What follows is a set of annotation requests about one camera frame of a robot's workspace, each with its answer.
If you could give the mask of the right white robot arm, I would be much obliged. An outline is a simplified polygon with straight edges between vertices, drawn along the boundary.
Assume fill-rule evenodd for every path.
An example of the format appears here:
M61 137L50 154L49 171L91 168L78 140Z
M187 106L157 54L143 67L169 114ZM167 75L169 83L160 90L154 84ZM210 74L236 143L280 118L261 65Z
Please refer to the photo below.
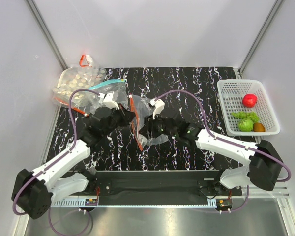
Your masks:
M147 139L161 135L174 137L185 146L212 151L242 164L235 169L220 170L214 179L213 189L224 195L230 189L252 184L265 191L272 191L278 182L283 161L269 141L245 142L207 130L182 118L145 117L140 135Z

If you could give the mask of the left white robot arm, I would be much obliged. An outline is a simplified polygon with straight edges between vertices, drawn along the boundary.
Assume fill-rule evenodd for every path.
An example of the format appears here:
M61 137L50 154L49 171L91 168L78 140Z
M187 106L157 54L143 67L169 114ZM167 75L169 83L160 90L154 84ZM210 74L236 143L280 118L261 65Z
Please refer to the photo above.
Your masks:
M75 173L63 178L72 167L94 153L98 143L119 127L127 127L135 113L125 109L100 107L87 118L80 135L71 147L65 149L42 166L28 171L21 170L12 191L12 209L16 215L27 214L32 219L40 218L51 205L73 193L87 195L96 190L91 174Z

